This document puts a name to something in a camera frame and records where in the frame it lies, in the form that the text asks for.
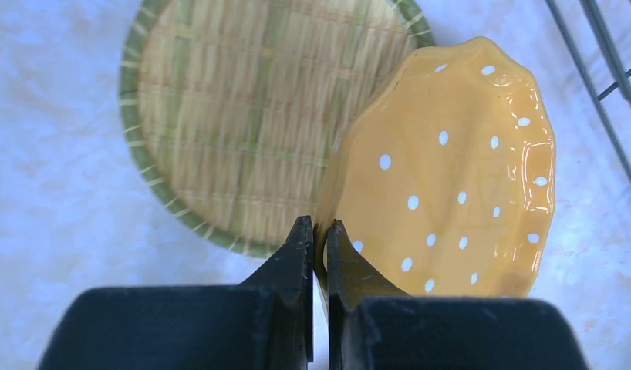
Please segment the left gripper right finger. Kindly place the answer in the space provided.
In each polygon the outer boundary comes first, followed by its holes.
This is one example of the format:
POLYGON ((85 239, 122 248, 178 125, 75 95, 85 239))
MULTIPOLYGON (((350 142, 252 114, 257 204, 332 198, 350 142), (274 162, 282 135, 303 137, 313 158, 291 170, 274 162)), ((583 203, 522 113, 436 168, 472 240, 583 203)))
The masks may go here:
POLYGON ((520 298, 413 297, 352 246, 326 233, 332 369, 584 369, 553 305, 520 298))

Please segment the yellow polka dot plate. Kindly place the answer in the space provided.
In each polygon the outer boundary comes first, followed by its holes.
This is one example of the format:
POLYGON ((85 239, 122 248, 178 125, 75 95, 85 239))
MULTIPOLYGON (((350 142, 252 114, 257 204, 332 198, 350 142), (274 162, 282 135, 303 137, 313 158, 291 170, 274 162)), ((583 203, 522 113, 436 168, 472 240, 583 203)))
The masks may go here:
POLYGON ((492 40, 411 52, 343 131, 313 220, 415 296, 523 298, 555 209, 534 76, 492 40))

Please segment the dark wire dish rack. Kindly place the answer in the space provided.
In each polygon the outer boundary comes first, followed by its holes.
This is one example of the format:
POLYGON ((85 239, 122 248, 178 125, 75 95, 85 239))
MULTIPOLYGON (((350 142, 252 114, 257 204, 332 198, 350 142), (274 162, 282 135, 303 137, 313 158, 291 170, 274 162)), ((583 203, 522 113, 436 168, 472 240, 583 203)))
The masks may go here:
POLYGON ((631 1, 548 1, 631 190, 631 1))

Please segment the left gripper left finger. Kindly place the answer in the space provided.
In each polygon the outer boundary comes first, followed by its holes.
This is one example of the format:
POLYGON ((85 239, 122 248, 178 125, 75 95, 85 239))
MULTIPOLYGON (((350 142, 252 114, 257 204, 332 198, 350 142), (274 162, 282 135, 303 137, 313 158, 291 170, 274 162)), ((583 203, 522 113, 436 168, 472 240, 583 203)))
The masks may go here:
POLYGON ((236 285, 92 288, 68 307, 41 369, 305 369, 313 360, 313 227, 236 285))

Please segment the woven bamboo round tray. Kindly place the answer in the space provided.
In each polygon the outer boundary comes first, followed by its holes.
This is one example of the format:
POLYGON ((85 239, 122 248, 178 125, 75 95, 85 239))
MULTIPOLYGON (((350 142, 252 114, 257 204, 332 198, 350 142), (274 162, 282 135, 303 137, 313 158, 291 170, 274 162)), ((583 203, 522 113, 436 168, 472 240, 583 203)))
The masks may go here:
POLYGON ((415 1, 144 1, 120 63, 126 143, 187 228, 266 258, 314 212, 343 129, 433 44, 415 1))

